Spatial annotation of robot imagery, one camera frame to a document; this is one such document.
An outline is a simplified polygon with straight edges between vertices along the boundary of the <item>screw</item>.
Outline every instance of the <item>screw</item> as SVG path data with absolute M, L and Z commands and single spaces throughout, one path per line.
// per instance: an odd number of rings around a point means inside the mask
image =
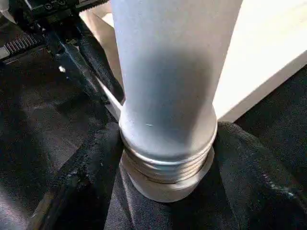
M 59 66 L 59 71 L 62 72 L 62 73 L 66 72 L 66 70 L 65 70 L 65 68 L 63 66 Z
M 45 4 L 45 8 L 46 8 L 46 10 L 51 10 L 52 9 L 52 5 L 50 3 L 46 3 Z
M 66 4 L 65 0 L 59 0 L 58 3 L 59 3 L 59 5 L 62 5 L 62 6 L 64 6 Z

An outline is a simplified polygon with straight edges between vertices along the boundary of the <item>white wall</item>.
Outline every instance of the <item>white wall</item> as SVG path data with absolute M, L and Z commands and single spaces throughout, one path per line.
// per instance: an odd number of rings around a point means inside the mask
M 213 105 L 235 121 L 307 64 L 307 0 L 244 0 Z

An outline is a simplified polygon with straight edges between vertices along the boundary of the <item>black fabric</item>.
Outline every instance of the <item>black fabric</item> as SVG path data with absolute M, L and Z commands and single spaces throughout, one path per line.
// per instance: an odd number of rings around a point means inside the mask
M 115 98 L 121 102 L 124 99 L 124 91 L 113 75 L 104 49 L 85 23 L 79 22 L 77 26 L 82 33 L 78 41 L 80 53 L 94 70 L 101 82 L 110 90 Z
M 58 193 L 63 184 L 67 190 L 75 179 L 77 183 L 73 195 L 61 197 L 56 203 L 58 206 L 64 199 L 67 201 L 54 229 L 97 229 L 104 225 L 122 153 L 118 124 L 108 123 L 104 129 L 94 131 L 63 165 L 51 190 Z M 48 221 L 45 226 L 51 228 L 50 224 Z
M 236 123 L 272 150 L 307 189 L 307 65 Z
M 143 197 L 120 169 L 105 229 L 305 229 L 306 194 L 254 136 L 220 123 L 215 159 L 185 199 Z

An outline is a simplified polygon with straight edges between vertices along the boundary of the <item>white pipe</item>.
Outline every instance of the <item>white pipe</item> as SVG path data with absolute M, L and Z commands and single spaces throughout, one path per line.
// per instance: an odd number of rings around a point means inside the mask
M 0 17 L 1 14 L 3 14 L 4 17 L 6 17 L 8 20 L 10 20 L 12 23 L 16 23 L 13 17 L 9 13 L 9 0 L 0 0 Z
M 212 101 L 241 1 L 112 0 L 126 95 L 122 163 L 150 199 L 184 198 L 210 168 Z

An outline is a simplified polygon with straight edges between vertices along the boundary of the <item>white cylinder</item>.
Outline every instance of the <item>white cylinder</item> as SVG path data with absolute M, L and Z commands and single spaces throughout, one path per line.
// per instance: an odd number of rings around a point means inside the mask
M 153 200 L 182 199 L 204 176 L 216 134 L 213 97 L 240 4 L 112 0 L 126 96 L 122 163 L 136 188 Z M 186 192 L 173 198 L 163 190 L 146 193 L 155 184 L 172 190 L 177 183 L 185 183 Z
M 15 23 L 15 20 L 9 13 L 9 6 L 9 0 L 0 0 L 0 13 L 2 13 L 3 16 L 10 20 L 12 23 Z

